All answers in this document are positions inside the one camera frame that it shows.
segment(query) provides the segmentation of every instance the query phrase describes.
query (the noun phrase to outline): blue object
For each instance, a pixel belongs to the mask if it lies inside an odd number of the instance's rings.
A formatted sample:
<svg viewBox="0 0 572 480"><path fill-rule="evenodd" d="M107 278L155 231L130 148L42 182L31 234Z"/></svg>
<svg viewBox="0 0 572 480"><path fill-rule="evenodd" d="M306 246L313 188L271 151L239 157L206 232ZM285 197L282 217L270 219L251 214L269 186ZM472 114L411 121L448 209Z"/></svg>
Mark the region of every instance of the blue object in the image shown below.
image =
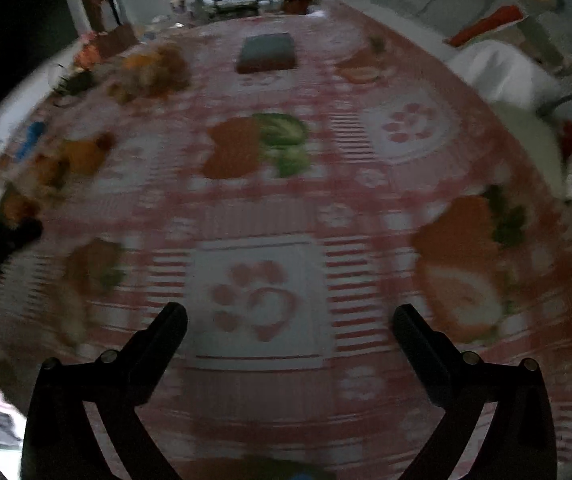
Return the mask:
<svg viewBox="0 0 572 480"><path fill-rule="evenodd" d="M26 142L23 143L16 155L17 161L24 159L32 151L44 131L46 131L46 123L42 121L35 121L28 127Z"/></svg>

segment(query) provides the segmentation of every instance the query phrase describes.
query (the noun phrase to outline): green vegetable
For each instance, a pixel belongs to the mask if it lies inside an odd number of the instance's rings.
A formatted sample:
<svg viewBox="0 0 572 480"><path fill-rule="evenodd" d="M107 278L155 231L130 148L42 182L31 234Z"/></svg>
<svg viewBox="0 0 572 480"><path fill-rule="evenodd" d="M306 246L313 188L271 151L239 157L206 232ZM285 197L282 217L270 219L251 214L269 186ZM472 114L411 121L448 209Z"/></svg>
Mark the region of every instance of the green vegetable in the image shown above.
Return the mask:
<svg viewBox="0 0 572 480"><path fill-rule="evenodd" d="M517 304L515 304L512 300L504 301L504 314L506 316L512 316L513 314L517 314L519 309L517 308Z"/></svg>
<svg viewBox="0 0 572 480"><path fill-rule="evenodd" d="M503 249L521 244L525 238L526 208L519 205L508 209L508 201L500 186L489 186L482 196L488 200L488 206L493 215L495 223L493 240Z"/></svg>
<svg viewBox="0 0 572 480"><path fill-rule="evenodd" d="M309 166L310 159L303 146L289 146L281 150L277 160L277 170L281 178L301 173Z"/></svg>
<svg viewBox="0 0 572 480"><path fill-rule="evenodd" d="M493 233L493 241L501 245L503 249L517 247L524 239L524 231L521 228L511 226L506 222L501 222Z"/></svg>
<svg viewBox="0 0 572 480"><path fill-rule="evenodd" d="M486 200L488 200L488 206L493 218L501 218L506 212L508 204L506 203L506 197L500 186L493 184L489 186L482 195Z"/></svg>
<svg viewBox="0 0 572 480"><path fill-rule="evenodd" d="M302 144L307 137L306 125L286 114L255 114L259 122L261 140L268 146L293 146Z"/></svg>
<svg viewBox="0 0 572 480"><path fill-rule="evenodd" d="M283 149L281 148L275 148L273 146L266 146L263 149L263 160L266 160L270 163L275 163L279 160L279 157L281 156L281 152Z"/></svg>
<svg viewBox="0 0 572 480"><path fill-rule="evenodd" d="M368 41L370 41L370 49L373 54L382 54L386 52L386 40L381 36L371 36L368 38Z"/></svg>
<svg viewBox="0 0 572 480"><path fill-rule="evenodd" d="M524 228L526 224L526 208L523 205L512 208L506 215L504 223L515 229Z"/></svg>
<svg viewBox="0 0 572 480"><path fill-rule="evenodd" d="M126 277L126 273L123 270L109 269L106 270L99 279L102 288L104 290L112 290L121 283Z"/></svg>

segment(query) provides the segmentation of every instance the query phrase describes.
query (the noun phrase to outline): pillow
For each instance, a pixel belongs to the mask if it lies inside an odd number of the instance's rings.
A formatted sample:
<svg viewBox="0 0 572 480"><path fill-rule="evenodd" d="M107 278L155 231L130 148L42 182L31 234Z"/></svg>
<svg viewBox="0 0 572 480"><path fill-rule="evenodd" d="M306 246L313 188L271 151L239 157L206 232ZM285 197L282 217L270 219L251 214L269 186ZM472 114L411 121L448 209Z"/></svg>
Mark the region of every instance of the pillow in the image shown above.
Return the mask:
<svg viewBox="0 0 572 480"><path fill-rule="evenodd" d="M530 112L513 105L495 103L492 109L526 150L553 197L566 200L562 154L553 128Z"/></svg>
<svg viewBox="0 0 572 480"><path fill-rule="evenodd" d="M446 65L488 103L535 112L562 95L557 79L516 47L499 41L467 46Z"/></svg>

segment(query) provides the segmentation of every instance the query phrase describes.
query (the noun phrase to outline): paw print pattern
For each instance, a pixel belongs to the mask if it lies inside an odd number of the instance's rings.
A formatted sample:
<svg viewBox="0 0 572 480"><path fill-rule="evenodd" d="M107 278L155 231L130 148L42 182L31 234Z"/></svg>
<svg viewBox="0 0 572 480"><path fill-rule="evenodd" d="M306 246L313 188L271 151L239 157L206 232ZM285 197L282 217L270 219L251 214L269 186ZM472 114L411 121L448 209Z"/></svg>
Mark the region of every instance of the paw print pattern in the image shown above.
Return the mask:
<svg viewBox="0 0 572 480"><path fill-rule="evenodd" d="M259 86L266 87L276 83L281 79L281 75L277 73L265 73L261 75L243 76L241 86Z"/></svg>
<svg viewBox="0 0 572 480"><path fill-rule="evenodd" d="M409 140L429 139L433 136L432 121L437 111L426 105L410 103L400 112L390 114L391 121L384 124L384 130L390 133L388 139L402 144Z"/></svg>
<svg viewBox="0 0 572 480"><path fill-rule="evenodd" d="M294 317L298 299L283 288L286 273L280 264L266 260L257 264L235 264L228 270L230 284L210 289L216 305L212 320L227 333L249 329L260 342L277 337Z"/></svg>

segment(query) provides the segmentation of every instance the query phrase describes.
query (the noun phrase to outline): tablecloth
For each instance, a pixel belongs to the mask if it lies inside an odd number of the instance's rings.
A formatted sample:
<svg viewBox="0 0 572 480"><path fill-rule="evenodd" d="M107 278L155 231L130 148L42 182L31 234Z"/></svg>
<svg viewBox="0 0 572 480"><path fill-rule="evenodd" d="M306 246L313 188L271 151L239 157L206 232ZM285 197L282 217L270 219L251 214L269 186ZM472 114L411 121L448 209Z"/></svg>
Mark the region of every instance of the tablecloth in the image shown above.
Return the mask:
<svg viewBox="0 0 572 480"><path fill-rule="evenodd" d="M298 68L235 73L245 38L281 32L294 38ZM41 241L0 277L1 386L13 402L26 409L46 357L95 359L179 301L187 338L138 410L179 471L259 453L318 463L339 479L396 478L442 414L387 328L402 303L435 319L413 235L456 197L501 184L526 211L525 242L504 253L521 304L502 314L493 338L458 348L502 364L537 359L559 459L572 462L572 241L560 204L490 108L441 62L336 2L186 34L199 45L186 91L120 107L103 85L51 119L51 135L108 129L117 146L90 187L44 213ZM385 38L385 68L366 84L348 82L336 64L373 35ZM309 170L278 178L266 163L243 178L204 177L208 128L256 112L306 123ZM43 321L45 290L93 237L123 246L126 279L93 302L99 326L70 348ZM456 300L461 276L445 278ZM489 407L460 473L491 416Z"/></svg>

